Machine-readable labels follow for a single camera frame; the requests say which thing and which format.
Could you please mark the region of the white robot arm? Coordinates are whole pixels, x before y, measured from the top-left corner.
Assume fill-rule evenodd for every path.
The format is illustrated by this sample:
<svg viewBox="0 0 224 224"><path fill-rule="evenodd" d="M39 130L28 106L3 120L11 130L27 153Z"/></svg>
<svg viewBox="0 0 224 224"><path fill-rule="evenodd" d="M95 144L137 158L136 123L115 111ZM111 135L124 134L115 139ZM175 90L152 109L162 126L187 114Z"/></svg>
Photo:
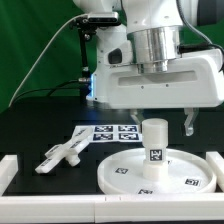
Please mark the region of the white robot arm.
<svg viewBox="0 0 224 224"><path fill-rule="evenodd" d="M196 24L199 0L73 2L84 12L80 37L97 37L89 105L127 109L138 124L144 109L182 108L190 136L198 110L224 102L224 52L209 39L180 42L181 28Z"/></svg>

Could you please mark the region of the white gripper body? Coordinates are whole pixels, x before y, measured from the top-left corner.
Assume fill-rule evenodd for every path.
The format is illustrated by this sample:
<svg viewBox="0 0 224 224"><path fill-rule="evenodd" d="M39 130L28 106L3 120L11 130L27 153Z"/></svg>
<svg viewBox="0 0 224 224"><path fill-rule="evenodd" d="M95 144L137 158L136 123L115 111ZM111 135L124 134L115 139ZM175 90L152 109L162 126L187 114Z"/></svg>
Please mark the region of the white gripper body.
<svg viewBox="0 0 224 224"><path fill-rule="evenodd" d="M224 101L222 54L217 49L183 54L164 73L118 70L109 76L113 109L216 107Z"/></svg>

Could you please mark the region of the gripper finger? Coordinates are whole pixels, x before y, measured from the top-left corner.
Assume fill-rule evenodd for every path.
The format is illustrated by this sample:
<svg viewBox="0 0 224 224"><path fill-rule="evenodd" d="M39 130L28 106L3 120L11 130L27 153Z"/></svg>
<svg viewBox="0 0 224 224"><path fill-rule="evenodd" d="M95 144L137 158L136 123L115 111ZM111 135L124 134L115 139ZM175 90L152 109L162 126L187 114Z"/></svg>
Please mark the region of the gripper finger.
<svg viewBox="0 0 224 224"><path fill-rule="evenodd" d="M130 116L139 127L139 130L142 130L142 122L145 120L143 111L141 109L131 109Z"/></svg>
<svg viewBox="0 0 224 224"><path fill-rule="evenodd" d="M194 134L194 121L197 118L199 109L198 108L185 108L184 113L186 120L184 122L185 134L192 136Z"/></svg>

